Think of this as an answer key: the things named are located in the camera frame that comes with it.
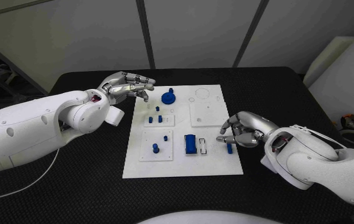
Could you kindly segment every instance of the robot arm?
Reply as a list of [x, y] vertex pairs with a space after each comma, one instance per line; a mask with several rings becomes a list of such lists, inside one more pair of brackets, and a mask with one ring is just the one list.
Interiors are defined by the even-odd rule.
[[319, 183], [354, 204], [354, 149], [343, 146], [335, 150], [311, 132], [335, 142], [325, 135], [298, 125], [279, 128], [247, 111], [227, 120], [221, 134], [228, 127], [236, 136], [218, 136], [217, 141], [244, 147], [256, 147], [265, 141], [262, 164], [299, 189], [306, 190]]
[[[93, 133], [103, 122], [119, 126], [124, 112], [117, 109], [127, 96], [148, 102], [146, 89], [155, 80], [119, 72], [97, 89], [72, 91], [0, 110], [0, 171], [49, 154], [78, 136]], [[59, 127], [62, 121], [70, 128]]]

